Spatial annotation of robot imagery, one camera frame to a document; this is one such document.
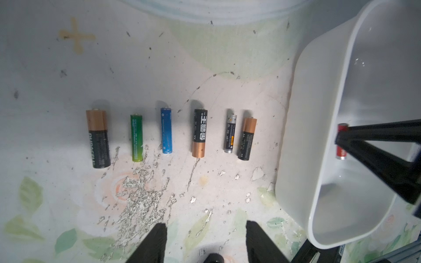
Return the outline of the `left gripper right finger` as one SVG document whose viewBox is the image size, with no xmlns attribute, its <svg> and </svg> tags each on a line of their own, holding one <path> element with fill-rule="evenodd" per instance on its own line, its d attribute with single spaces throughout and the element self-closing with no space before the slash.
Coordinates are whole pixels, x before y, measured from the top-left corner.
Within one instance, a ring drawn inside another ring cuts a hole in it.
<svg viewBox="0 0 421 263">
<path fill-rule="evenodd" d="M 265 231 L 255 221 L 246 223 L 246 248 L 249 263 L 289 263 Z"/>
</svg>

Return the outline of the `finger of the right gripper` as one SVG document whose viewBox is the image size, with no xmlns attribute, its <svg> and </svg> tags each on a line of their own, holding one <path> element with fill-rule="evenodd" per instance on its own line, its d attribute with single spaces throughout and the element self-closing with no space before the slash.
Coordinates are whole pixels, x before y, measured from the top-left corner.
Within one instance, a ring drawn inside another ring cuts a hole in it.
<svg viewBox="0 0 421 263">
<path fill-rule="evenodd" d="M 406 161 L 365 141 L 343 141 L 343 149 L 410 204 L 421 197 L 421 154 Z"/>
<path fill-rule="evenodd" d="M 421 120 L 350 126 L 343 141 L 391 141 L 421 143 Z"/>
</svg>

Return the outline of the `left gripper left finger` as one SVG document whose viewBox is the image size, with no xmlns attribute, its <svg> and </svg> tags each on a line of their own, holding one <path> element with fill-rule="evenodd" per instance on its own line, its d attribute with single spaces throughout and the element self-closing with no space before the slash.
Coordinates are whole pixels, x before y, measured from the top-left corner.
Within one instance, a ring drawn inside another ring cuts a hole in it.
<svg viewBox="0 0 421 263">
<path fill-rule="evenodd" d="M 126 263 L 163 263 L 166 243 L 166 224 L 157 223 L 127 259 Z"/>
</svg>

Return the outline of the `red green AAA battery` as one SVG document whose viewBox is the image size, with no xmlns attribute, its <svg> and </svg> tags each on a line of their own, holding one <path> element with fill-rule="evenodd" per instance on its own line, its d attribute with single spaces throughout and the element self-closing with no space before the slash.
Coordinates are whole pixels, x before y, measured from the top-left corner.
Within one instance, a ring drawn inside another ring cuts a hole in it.
<svg viewBox="0 0 421 263">
<path fill-rule="evenodd" d="M 347 123 L 340 123 L 338 124 L 338 134 L 335 140 L 336 144 L 336 158 L 338 160 L 345 160 L 347 156 L 347 152 L 343 149 L 343 136 L 342 133 L 346 132 L 349 128 L 349 125 Z"/>
</svg>

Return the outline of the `black silver AAA battery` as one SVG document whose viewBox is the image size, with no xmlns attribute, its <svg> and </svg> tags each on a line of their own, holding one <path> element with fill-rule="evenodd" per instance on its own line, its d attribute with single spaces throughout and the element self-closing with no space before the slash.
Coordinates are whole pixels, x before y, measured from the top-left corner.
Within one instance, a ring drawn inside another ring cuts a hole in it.
<svg viewBox="0 0 421 263">
<path fill-rule="evenodd" d="M 237 116 L 231 114 L 227 118 L 227 129 L 225 132 L 224 152 L 232 153 L 234 147 L 235 129 Z"/>
</svg>

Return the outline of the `blue battery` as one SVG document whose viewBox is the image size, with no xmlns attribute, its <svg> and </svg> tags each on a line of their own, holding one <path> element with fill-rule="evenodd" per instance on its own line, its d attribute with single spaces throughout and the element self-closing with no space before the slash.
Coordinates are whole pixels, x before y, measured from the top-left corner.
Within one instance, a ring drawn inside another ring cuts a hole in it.
<svg viewBox="0 0 421 263">
<path fill-rule="evenodd" d="M 162 150 L 164 154 L 173 152 L 172 146 L 172 110 L 161 108 Z"/>
</svg>

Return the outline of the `black copper Duracell AA battery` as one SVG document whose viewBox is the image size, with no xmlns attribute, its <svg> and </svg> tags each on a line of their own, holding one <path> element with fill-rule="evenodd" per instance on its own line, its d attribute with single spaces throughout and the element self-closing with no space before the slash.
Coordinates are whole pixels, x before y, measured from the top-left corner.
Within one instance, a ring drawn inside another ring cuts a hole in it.
<svg viewBox="0 0 421 263">
<path fill-rule="evenodd" d="M 93 168 L 107 168 L 111 165 L 111 158 L 106 111 L 99 109 L 87 110 L 86 117 Z"/>
</svg>

